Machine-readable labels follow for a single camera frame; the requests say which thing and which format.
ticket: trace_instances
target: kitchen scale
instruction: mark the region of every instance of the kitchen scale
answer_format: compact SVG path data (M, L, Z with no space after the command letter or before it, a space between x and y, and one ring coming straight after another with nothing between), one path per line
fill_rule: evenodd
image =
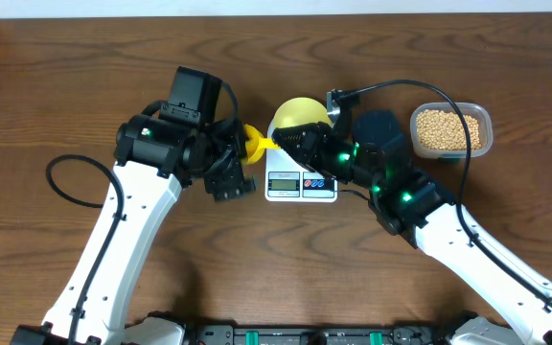
M295 98L281 105L267 129L324 122L332 126L323 104L309 98ZM268 149L265 160L265 198L269 201L334 202L337 182L318 172L302 168L283 149Z

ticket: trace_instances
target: yellow object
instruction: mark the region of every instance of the yellow object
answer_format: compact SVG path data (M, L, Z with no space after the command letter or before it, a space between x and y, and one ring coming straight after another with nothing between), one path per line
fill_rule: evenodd
M306 97L298 97L284 102L276 110L274 120L272 120L274 128L295 127L318 122L332 125L325 106Z
M271 138L264 138L259 130L251 125L244 125L244 132L248 140L246 141L246 155L248 159L245 164L253 164L264 155L265 149L279 149Z
M305 124L324 122L332 125L327 116L327 109L323 104L309 98L298 97L284 102L276 114L272 123L274 128L295 127ZM251 125L244 125L244 132L248 137L246 141L247 159L244 164L253 164L263 157L266 149L279 149L271 138L264 138L259 130Z

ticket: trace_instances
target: wooden surface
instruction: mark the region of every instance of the wooden surface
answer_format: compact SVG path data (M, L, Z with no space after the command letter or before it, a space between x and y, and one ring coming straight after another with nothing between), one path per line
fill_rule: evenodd
M396 78L483 105L495 142L472 161L465 204L552 280L552 14L0 21L0 343L17 324L39 324L99 214L53 193L44 167L64 153L111 164L119 124L167 97L181 64L231 83L241 117L263 131L287 99ZM401 86L364 107L393 109L407 131L432 101ZM418 164L457 186L460 165ZM264 161L248 172L262 191ZM104 198L105 179L81 163L56 179ZM302 205L258 192L214 204L199 184L157 234L128 320L169 310L241 324L377 324L462 309L500 320L353 195Z

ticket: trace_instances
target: white digital scale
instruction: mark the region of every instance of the white digital scale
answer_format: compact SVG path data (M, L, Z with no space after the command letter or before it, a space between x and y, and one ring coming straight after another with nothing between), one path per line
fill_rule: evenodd
M279 116L279 111L296 101L301 102L302 107L309 105L310 99L293 99L284 103L269 124L267 137L271 138L274 131L274 122ZM327 110L323 104L317 103L323 110L323 116L327 118ZM310 104L314 110L317 106ZM265 198L269 201L285 202L334 202L337 199L337 181L326 179L318 172L309 172L297 164L283 149L268 149L265 160Z

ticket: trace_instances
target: green connector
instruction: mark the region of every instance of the green connector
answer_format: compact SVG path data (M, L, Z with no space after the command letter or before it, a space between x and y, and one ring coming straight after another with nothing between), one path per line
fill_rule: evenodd
M259 332L246 332L246 345L259 345Z
M382 333L370 333L370 345L382 345Z

